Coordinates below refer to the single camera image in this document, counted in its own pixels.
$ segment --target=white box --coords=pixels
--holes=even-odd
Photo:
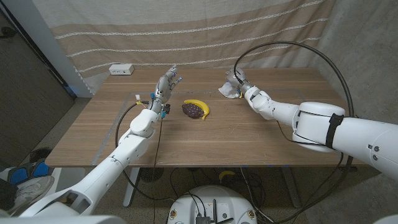
[[[111,75],[131,75],[134,71],[134,67],[131,63],[113,64],[109,68],[109,71],[111,72]]]

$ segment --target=yellow banana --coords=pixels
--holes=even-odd
[[[207,106],[207,104],[205,102],[203,102],[203,101],[200,101],[200,100],[184,100],[184,103],[193,103],[194,105],[199,106],[204,112],[204,115],[201,118],[202,120],[205,120],[206,116],[210,113],[209,106]]]
[[[220,180],[220,184],[222,184],[221,181],[223,180],[223,177],[224,177],[225,175],[235,175],[235,173],[232,172],[232,171],[230,171],[230,170],[224,170],[223,172],[221,172],[221,173],[219,174],[219,176],[218,176],[218,178],[219,178],[219,180]]]

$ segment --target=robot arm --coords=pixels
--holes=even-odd
[[[156,85],[150,109],[144,109],[131,122],[129,130],[119,140],[119,146],[83,180],[65,190],[42,198],[29,207],[20,217],[33,216],[77,216],[89,215],[99,200],[119,177],[119,174],[132,162],[140,158],[147,150],[149,138],[158,122],[169,112],[170,105],[164,105],[171,96],[174,86],[181,78],[173,82],[177,74],[176,65],[163,75]]]
[[[279,103],[252,85],[239,68],[226,79],[238,88],[250,107],[264,119],[275,119],[293,129],[292,139],[307,149],[353,156],[398,180],[398,125],[344,118],[345,110],[326,103]]]

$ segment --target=beige curtain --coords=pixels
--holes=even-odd
[[[334,0],[34,0],[83,78],[112,63],[136,69],[231,67],[247,49],[272,40],[316,46]],[[246,67],[307,67],[296,46],[259,49]]]

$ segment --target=sneaker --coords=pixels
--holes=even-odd
[[[45,176],[34,178],[18,185],[19,189],[16,193],[15,205],[8,212],[15,212],[24,205],[40,200],[50,190],[53,183],[54,177]]]

